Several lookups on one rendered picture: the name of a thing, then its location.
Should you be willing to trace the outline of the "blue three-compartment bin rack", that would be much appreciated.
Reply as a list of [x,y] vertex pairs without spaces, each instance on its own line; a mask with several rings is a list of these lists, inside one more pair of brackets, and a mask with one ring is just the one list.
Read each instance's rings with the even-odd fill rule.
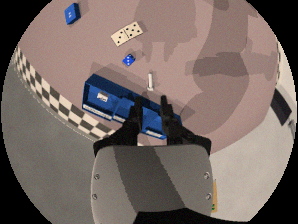
[[[100,90],[109,95],[106,102],[97,98]],[[159,104],[94,73],[84,83],[82,109],[110,122],[113,120],[123,124],[128,119],[130,106],[134,105],[135,96],[140,96],[142,100],[141,133],[161,140],[166,139],[166,134],[162,131]]]

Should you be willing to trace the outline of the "cream domino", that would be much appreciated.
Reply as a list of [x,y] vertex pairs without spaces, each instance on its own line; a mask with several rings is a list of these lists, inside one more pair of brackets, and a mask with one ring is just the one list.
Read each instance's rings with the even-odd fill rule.
[[141,30],[140,26],[137,22],[134,22],[123,29],[119,30],[115,34],[113,34],[111,37],[116,43],[117,46],[123,44],[124,42],[132,39],[133,37],[142,34],[143,31]]

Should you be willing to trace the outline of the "blue nine-volt battery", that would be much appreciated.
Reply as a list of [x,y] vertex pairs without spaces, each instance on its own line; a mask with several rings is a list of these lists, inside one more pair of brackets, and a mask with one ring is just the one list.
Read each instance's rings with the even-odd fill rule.
[[80,15],[80,9],[78,3],[71,4],[66,10],[65,10],[65,18],[67,25],[73,24],[78,19],[81,18]]

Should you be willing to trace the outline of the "blue die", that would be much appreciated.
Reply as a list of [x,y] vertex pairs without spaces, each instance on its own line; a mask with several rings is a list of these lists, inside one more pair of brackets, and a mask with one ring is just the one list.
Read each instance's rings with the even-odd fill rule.
[[133,57],[131,54],[128,54],[122,61],[127,65],[130,66],[134,61],[135,57]]

